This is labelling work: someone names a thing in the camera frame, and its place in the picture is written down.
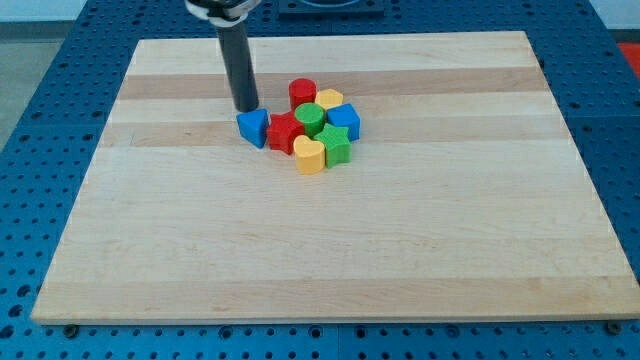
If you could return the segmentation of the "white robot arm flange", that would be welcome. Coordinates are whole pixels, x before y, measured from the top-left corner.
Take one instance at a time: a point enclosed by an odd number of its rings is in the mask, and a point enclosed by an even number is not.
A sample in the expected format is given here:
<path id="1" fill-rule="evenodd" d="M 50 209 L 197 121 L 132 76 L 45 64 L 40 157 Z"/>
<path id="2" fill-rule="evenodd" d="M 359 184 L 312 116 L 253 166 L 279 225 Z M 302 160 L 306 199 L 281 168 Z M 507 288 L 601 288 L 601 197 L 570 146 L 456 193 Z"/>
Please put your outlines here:
<path id="1" fill-rule="evenodd" d="M 196 18 L 216 27 L 233 27 L 243 22 L 261 0 L 185 0 L 186 9 Z"/>

